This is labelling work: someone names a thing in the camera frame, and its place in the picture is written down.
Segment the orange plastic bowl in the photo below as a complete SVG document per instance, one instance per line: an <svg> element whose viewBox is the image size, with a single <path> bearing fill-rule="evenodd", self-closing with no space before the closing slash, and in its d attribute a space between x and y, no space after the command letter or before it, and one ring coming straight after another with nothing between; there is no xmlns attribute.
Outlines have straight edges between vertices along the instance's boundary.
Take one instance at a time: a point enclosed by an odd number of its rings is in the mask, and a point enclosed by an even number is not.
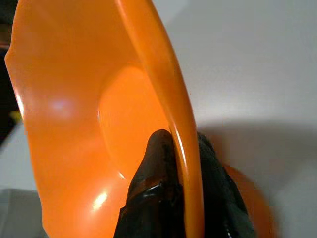
<svg viewBox="0 0 317 238"><path fill-rule="evenodd" d="M147 141L174 138L187 238L204 236L196 127L149 0L20 0L6 55L51 238L111 238Z"/></svg>

